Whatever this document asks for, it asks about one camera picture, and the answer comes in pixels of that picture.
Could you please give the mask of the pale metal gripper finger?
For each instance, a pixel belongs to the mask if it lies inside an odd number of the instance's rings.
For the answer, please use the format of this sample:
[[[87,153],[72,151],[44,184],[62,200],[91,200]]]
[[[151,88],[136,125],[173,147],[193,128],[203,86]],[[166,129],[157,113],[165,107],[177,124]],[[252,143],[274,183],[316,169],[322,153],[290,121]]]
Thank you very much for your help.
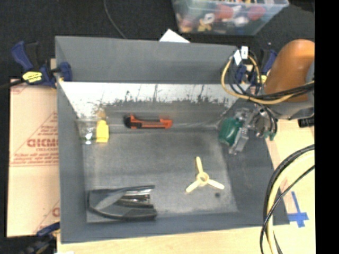
[[[236,155],[242,152],[249,140],[248,128],[240,128],[235,137],[233,145],[228,149],[228,153]]]

